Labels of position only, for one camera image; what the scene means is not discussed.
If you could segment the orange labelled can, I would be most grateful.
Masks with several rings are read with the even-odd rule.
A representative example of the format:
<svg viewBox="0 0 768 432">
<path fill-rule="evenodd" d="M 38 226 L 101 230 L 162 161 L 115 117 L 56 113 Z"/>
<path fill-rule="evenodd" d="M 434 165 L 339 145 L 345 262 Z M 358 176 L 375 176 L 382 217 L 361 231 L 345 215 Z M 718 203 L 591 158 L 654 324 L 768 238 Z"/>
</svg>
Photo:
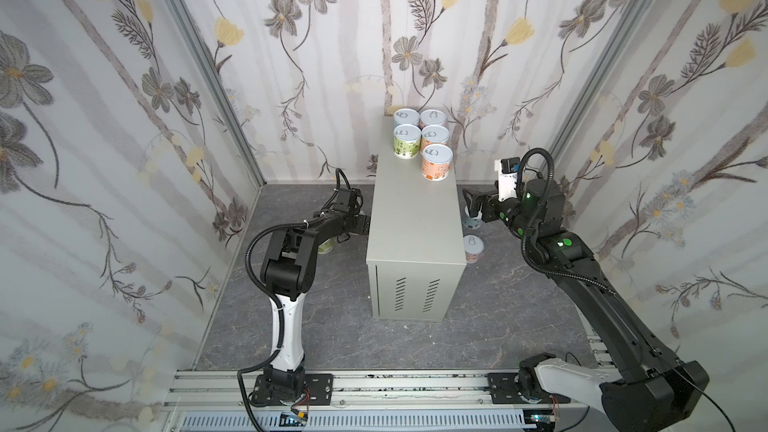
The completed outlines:
<svg viewBox="0 0 768 432">
<path fill-rule="evenodd" d="M 431 144 L 422 151 L 422 175 L 429 181 L 446 179 L 451 170 L 453 152 L 444 144 Z"/>
</svg>

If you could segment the brown labelled can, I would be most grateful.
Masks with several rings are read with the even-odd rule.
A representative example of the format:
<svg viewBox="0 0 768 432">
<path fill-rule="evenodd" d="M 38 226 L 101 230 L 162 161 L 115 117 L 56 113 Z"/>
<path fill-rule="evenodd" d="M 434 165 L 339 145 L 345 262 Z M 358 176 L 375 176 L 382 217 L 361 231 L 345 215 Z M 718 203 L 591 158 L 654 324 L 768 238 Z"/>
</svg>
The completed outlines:
<svg viewBox="0 0 768 432">
<path fill-rule="evenodd" d="M 450 131 L 440 125 L 428 125 L 421 130 L 420 151 L 433 144 L 446 145 L 450 138 Z"/>
</svg>

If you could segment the green white labelled can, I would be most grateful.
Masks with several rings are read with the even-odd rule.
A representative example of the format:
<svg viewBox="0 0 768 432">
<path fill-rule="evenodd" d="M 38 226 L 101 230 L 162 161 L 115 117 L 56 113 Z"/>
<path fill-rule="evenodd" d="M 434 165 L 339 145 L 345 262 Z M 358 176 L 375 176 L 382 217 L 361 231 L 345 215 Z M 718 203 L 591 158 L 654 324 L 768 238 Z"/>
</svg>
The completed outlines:
<svg viewBox="0 0 768 432">
<path fill-rule="evenodd" d="M 421 129 L 416 125 L 398 125 L 393 130 L 393 150 L 398 158 L 413 159 L 420 152 Z"/>
</svg>

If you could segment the pink labelled can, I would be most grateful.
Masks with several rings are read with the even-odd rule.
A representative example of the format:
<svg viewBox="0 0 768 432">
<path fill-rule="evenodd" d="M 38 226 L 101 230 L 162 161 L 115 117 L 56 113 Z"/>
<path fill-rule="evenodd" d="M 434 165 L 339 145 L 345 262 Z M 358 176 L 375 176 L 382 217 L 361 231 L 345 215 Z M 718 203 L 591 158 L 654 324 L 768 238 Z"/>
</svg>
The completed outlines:
<svg viewBox="0 0 768 432">
<path fill-rule="evenodd" d="M 447 115 L 438 109 L 426 109 L 419 114 L 419 127 L 424 129 L 428 126 L 445 127 L 447 124 Z"/>
</svg>

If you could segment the blue labelled can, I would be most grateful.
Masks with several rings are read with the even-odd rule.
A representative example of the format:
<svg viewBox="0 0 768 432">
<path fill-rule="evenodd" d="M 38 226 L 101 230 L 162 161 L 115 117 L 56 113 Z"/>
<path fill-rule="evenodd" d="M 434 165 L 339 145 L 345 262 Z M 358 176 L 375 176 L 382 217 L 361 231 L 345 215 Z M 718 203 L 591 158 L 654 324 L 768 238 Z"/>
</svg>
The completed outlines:
<svg viewBox="0 0 768 432">
<path fill-rule="evenodd" d="M 392 117 L 394 127 L 401 125 L 419 126 L 420 123 L 420 113 L 411 108 L 400 108 L 393 113 Z"/>
</svg>

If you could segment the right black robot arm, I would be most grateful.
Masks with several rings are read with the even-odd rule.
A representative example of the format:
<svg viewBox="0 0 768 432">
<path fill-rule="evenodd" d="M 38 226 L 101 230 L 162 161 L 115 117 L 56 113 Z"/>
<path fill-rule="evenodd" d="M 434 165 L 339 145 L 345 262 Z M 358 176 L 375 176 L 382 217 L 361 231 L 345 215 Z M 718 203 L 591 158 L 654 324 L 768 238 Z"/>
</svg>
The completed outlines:
<svg viewBox="0 0 768 432">
<path fill-rule="evenodd" d="M 501 160 L 492 191 L 465 188 L 467 213 L 501 221 L 534 271 L 551 279 L 602 339 L 615 365 L 602 373 L 541 353 L 520 362 L 513 391 L 526 401 L 563 396 L 603 413 L 618 431 L 662 431 L 689 418 L 710 377 L 685 362 L 619 295 L 585 242 L 563 225 L 565 196 L 543 148 Z"/>
</svg>

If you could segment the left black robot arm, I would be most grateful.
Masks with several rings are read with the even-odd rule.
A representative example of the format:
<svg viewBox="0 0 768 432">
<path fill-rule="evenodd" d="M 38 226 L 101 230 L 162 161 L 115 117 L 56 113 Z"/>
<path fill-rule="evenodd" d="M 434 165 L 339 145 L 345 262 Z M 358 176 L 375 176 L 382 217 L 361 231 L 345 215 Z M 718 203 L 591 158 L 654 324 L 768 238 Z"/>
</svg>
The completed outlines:
<svg viewBox="0 0 768 432">
<path fill-rule="evenodd" d="M 268 358 L 237 372 L 246 406 L 295 404 L 308 398 L 302 343 L 306 295 L 316 277 L 322 244 L 369 234 L 370 217 L 363 204 L 360 189 L 337 169 L 331 197 L 311 218 L 269 226 L 247 246 L 245 271 L 270 301 L 273 329 Z"/>
</svg>

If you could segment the grey metal cabinet counter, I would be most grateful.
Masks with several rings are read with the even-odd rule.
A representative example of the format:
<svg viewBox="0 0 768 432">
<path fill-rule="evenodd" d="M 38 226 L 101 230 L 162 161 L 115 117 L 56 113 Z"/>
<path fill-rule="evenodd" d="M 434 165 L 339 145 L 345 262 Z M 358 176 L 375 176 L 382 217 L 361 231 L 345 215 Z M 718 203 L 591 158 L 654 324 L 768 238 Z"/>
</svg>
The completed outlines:
<svg viewBox="0 0 768 432">
<path fill-rule="evenodd" d="M 384 117 L 366 264 L 375 319 L 440 322 L 466 267 L 456 180 L 422 175 L 422 159 L 394 152 Z"/>
</svg>

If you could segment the teal labelled can right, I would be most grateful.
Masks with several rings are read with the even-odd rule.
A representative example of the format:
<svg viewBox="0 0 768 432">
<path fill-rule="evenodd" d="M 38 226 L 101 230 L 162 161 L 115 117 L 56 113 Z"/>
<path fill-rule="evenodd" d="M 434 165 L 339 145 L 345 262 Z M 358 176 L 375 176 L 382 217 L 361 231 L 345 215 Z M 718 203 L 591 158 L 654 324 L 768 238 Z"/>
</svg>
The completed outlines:
<svg viewBox="0 0 768 432">
<path fill-rule="evenodd" d="M 462 213 L 462 224 L 471 230 L 479 229 L 483 224 L 482 211 L 473 212 L 468 206 L 465 206 Z"/>
</svg>

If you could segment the pink white can right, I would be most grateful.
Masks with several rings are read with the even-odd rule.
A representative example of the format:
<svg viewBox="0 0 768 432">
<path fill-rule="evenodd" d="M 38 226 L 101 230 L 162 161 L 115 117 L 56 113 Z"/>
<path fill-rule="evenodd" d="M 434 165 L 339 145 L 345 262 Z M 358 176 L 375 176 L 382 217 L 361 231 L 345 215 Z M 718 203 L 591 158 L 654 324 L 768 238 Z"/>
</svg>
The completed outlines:
<svg viewBox="0 0 768 432">
<path fill-rule="evenodd" d="M 466 262 L 468 264 L 477 263 L 485 250 L 483 240 L 477 235 L 465 235 L 463 237 Z"/>
</svg>

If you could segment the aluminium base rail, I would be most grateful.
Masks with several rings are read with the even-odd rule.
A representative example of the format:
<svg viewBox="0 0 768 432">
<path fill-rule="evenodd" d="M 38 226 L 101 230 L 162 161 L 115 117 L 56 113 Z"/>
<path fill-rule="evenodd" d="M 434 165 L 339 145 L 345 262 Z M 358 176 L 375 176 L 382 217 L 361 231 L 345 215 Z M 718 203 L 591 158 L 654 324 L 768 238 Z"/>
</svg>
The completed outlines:
<svg viewBox="0 0 768 432">
<path fill-rule="evenodd" d="M 233 371 L 191 371 L 176 374 L 162 404 L 169 414 L 211 412 L 238 413 L 358 410 L 484 410 L 517 409 L 531 421 L 537 415 L 553 416 L 564 412 L 594 411 L 598 398 L 579 399 L 576 389 L 549 387 L 542 398 L 526 398 L 524 404 L 494 405 L 488 392 L 486 375 L 514 370 L 337 370 L 331 403 L 328 406 L 245 405 Z"/>
</svg>

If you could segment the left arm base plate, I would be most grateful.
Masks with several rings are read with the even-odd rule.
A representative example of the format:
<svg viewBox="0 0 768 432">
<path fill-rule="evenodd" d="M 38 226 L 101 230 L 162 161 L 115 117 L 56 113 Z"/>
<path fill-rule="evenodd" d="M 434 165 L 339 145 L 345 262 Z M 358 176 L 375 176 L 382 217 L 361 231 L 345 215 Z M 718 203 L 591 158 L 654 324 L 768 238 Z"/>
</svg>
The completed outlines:
<svg viewBox="0 0 768 432">
<path fill-rule="evenodd" d="M 333 393 L 334 376 L 330 373 L 308 374 L 304 384 L 296 396 L 287 392 L 279 392 L 277 388 L 268 385 L 264 375 L 257 377 L 250 391 L 249 401 L 254 407 L 267 406 L 328 406 Z"/>
</svg>

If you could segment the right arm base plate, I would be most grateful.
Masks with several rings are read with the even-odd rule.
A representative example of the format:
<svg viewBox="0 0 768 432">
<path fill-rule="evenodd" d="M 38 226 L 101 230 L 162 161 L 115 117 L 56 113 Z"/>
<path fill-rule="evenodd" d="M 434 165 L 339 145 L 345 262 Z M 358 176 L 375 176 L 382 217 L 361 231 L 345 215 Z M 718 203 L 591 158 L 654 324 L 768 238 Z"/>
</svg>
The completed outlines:
<svg viewBox="0 0 768 432">
<path fill-rule="evenodd" d="M 488 392 L 494 405 L 524 404 L 516 372 L 494 372 L 486 375 Z"/>
</svg>

